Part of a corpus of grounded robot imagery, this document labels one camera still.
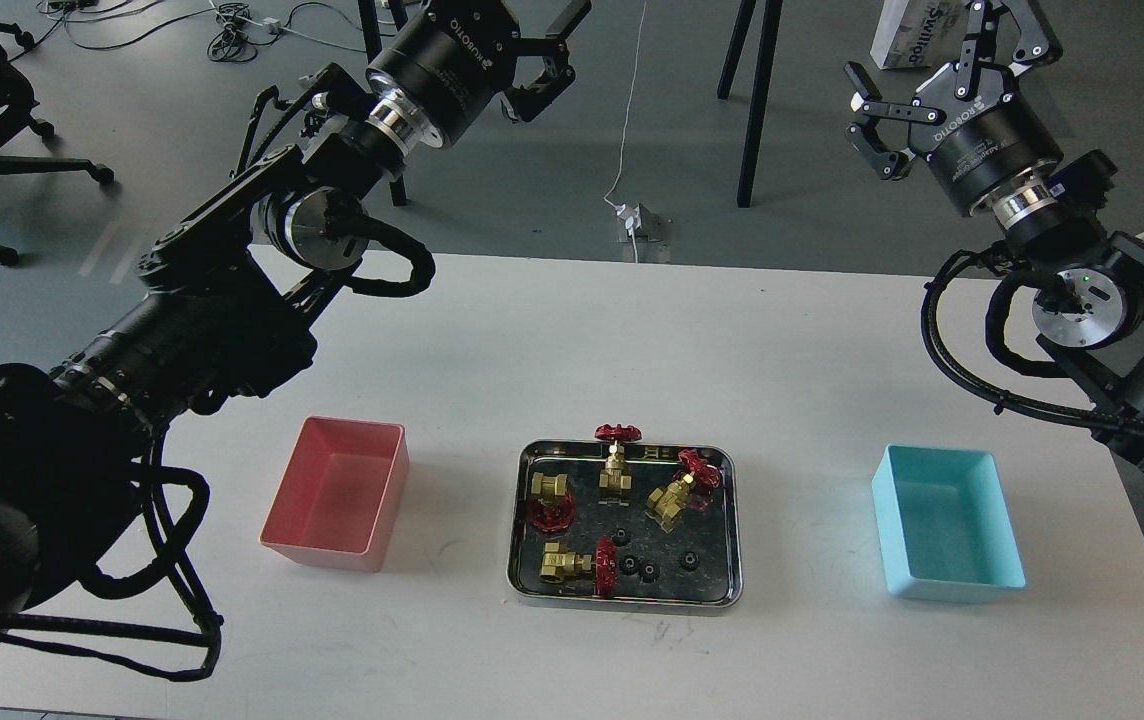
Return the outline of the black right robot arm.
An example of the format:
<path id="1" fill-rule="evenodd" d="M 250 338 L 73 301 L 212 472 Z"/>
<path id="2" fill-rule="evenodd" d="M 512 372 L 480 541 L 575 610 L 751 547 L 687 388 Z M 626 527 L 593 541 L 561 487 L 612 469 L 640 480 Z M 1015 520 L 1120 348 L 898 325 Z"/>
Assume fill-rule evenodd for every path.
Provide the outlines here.
<path id="1" fill-rule="evenodd" d="M 847 63 L 848 139 L 884 181 L 923 160 L 953 209 L 988 211 L 1002 229 L 1001 242 L 959 250 L 927 283 L 920 332 L 934 364 L 994 413 L 1088 429 L 1144 473 L 1144 242 L 1098 222 L 1117 165 L 1099 150 L 1065 163 L 1020 96 L 1020 72 L 1062 52 L 1035 1 L 974 1 L 958 58 L 909 102 L 884 100 L 860 63 Z M 1070 379 L 1089 409 L 985 381 L 948 351 L 938 306 L 971 266 L 1000 278 L 983 321 L 993 359 L 1024 377 Z"/>

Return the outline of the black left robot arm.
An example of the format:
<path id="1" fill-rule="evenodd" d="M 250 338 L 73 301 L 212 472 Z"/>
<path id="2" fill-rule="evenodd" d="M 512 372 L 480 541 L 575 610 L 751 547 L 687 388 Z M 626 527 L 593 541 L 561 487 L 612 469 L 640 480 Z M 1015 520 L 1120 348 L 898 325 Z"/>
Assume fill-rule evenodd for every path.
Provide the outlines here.
<path id="1" fill-rule="evenodd" d="M 529 122 L 575 81 L 569 1 L 522 35 L 503 1 L 426 1 L 357 81 L 329 63 L 283 119 L 305 141 L 246 149 L 232 181 L 140 260 L 146 296 L 51 370 L 0 364 L 0 644 L 170 682 L 214 673 L 223 624 L 188 546 L 210 488 L 162 460 L 170 424 L 264 397 L 310 366 L 343 290 L 404 299 L 429 250 L 371 217 L 413 147 L 452 147 L 495 96 Z"/>

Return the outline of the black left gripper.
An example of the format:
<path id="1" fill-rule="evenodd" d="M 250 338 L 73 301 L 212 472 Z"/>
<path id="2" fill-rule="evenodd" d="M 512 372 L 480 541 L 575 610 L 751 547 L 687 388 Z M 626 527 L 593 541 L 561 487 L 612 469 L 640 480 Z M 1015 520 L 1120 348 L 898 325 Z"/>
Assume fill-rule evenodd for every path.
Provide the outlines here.
<path id="1" fill-rule="evenodd" d="M 554 53 L 529 85 L 513 86 L 517 56 L 508 49 L 518 22 L 503 1 L 426 1 L 418 17 L 367 68 L 374 88 L 398 88 L 424 114 L 426 145 L 452 147 L 493 96 L 511 122 L 531 122 L 575 82 L 567 38 L 591 11 L 569 1 L 543 37 L 517 38 L 517 53 Z"/>

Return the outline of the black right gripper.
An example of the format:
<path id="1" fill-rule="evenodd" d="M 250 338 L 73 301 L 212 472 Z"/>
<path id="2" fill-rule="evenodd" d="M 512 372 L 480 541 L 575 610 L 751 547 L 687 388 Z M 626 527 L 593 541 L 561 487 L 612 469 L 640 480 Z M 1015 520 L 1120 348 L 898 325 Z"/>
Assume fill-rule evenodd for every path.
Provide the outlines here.
<path id="1" fill-rule="evenodd" d="M 1038 1 L 970 1 L 959 58 L 917 87 L 921 104 L 885 101 L 864 65 L 843 64 L 855 87 L 848 140 L 879 179 L 900 181 L 914 155 L 909 149 L 889 149 L 877 124 L 923 124 L 917 127 L 917 156 L 927 160 L 953 209 L 970 217 L 985 196 L 1010 179 L 1064 160 L 1051 133 L 1020 97 L 1017 82 L 1028 70 L 1056 63 L 1062 55 L 1064 45 Z M 975 97 L 961 98 L 958 81 L 978 81 Z"/>

